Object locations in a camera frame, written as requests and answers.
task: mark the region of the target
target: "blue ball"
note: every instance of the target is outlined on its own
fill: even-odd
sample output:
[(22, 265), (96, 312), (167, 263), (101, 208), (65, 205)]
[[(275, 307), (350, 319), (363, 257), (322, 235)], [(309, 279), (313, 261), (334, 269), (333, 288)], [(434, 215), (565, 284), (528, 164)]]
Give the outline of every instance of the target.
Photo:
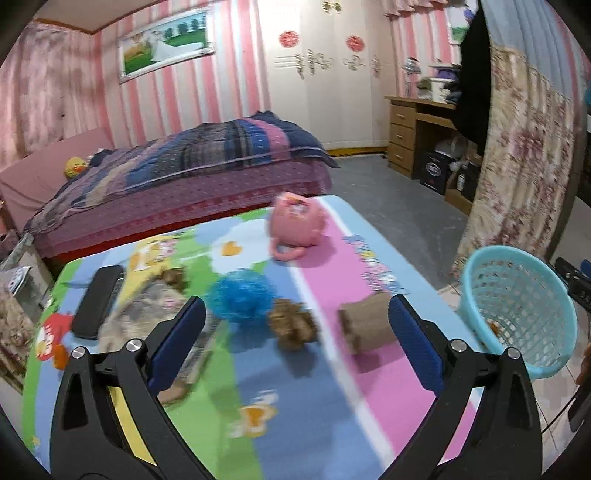
[(219, 319), (242, 325), (264, 325), (274, 297), (274, 289), (264, 275), (241, 268), (215, 282), (205, 301), (207, 309)]

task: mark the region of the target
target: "screw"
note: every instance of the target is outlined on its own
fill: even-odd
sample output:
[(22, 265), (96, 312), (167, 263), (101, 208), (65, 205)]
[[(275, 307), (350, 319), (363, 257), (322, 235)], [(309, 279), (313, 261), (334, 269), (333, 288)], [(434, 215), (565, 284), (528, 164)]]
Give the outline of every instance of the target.
[(452, 345), (452, 350), (454, 350), (455, 352), (458, 352), (458, 353), (465, 352), (466, 349), (468, 348), (468, 346), (466, 345), (466, 342), (464, 340), (460, 340), (459, 338), (452, 340), (451, 345)]
[(133, 340), (127, 342), (125, 348), (127, 348), (127, 350), (130, 352), (137, 352), (140, 348), (142, 348), (142, 340), (139, 338), (134, 338)]
[(509, 358), (512, 358), (513, 360), (519, 360), (521, 357), (521, 352), (517, 348), (510, 346), (507, 349), (507, 355), (509, 355)]
[(86, 353), (86, 351), (83, 346), (77, 346), (76, 348), (74, 348), (72, 350), (72, 356), (74, 358), (81, 358), (84, 356), (85, 353)]

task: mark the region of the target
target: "floral curtain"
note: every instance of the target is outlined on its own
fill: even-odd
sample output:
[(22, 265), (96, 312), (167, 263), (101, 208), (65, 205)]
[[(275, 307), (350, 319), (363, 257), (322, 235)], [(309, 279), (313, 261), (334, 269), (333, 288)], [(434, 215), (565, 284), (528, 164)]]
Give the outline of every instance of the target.
[(0, 170), (63, 138), (66, 32), (32, 22), (0, 67)]
[(414, 12), (417, 7), (434, 8), (447, 3), (447, 0), (382, 0), (385, 14), (395, 17), (399, 17), (404, 12)]
[(579, 45), (545, 2), (482, 3), (491, 37), (491, 113), (456, 275), (485, 245), (544, 257), (562, 210), (589, 77)]

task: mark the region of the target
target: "concrete floor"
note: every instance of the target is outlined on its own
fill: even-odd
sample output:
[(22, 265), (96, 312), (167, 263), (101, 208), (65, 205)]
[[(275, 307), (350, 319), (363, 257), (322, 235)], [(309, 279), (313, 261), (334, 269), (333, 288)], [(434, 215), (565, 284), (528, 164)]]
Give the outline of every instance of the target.
[(337, 160), (340, 168), (330, 169), (332, 194), (349, 202), (435, 289), (447, 285), (466, 215), (388, 168), (380, 155)]

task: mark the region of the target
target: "blue plastic basket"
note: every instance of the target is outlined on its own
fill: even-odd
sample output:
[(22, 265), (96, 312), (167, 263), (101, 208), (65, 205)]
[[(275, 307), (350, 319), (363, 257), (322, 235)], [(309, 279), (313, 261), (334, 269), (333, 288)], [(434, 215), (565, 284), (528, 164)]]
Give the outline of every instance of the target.
[(565, 366), (577, 340), (577, 317), (566, 287), (545, 263), (492, 245), (470, 257), (461, 281), (457, 312), (490, 353), (518, 348), (532, 380)]

